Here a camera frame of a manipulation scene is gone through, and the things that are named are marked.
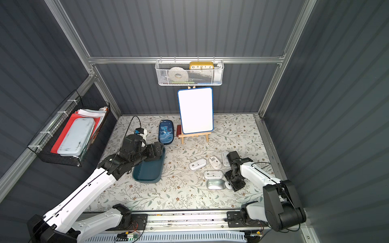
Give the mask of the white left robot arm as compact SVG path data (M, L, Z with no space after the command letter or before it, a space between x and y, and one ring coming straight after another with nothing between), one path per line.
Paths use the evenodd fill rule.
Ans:
M86 221L78 218L108 187L129 174L142 162L162 158L163 143L147 144L144 135L132 134L123 139L121 148L98 164L91 176L73 193L45 215L34 215L27 228L31 243L80 243L108 229L127 230L135 222L131 210L122 204Z

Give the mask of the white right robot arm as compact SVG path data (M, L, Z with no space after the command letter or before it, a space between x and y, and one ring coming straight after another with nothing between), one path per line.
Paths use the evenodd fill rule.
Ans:
M240 216L232 216L229 221L248 226L259 223L276 232L285 232L306 222L306 213L290 180L271 176L252 159L241 158L236 151L227 153L223 159L231 166L224 176L234 192L243 189L246 181L262 188L263 192L262 201L251 201L241 205Z

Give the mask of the teal plastic storage box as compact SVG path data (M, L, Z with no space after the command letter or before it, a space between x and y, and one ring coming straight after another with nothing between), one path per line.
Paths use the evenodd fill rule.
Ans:
M161 180L164 168L166 149L163 149L162 155L158 160L142 162L134 167L133 178L140 183L152 184Z

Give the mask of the long white mouse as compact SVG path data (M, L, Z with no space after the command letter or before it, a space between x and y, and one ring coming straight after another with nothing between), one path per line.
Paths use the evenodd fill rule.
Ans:
M223 152L221 153L221 161L222 161L222 165L223 165L224 167L230 167L230 166L231 166L231 165L230 165L230 162L229 162L229 160L228 160L228 154L229 154L228 151L223 151Z

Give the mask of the white mouse with dongle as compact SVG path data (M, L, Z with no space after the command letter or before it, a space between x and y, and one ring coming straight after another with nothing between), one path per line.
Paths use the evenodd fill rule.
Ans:
M223 171L221 170L209 170L204 172L204 177L206 180L212 180L212 179L222 179L223 178Z

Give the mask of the white mouse with label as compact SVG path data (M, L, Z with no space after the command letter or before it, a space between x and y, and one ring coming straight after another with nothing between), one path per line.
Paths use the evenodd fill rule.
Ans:
M212 166L212 168L215 170L220 170L222 168L222 163L216 156L211 156L209 158L209 163Z

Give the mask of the silver mouse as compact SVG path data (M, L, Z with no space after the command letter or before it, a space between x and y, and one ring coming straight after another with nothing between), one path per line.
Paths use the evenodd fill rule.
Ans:
M225 189L225 181L222 179L207 180L207 188L209 190L223 190Z

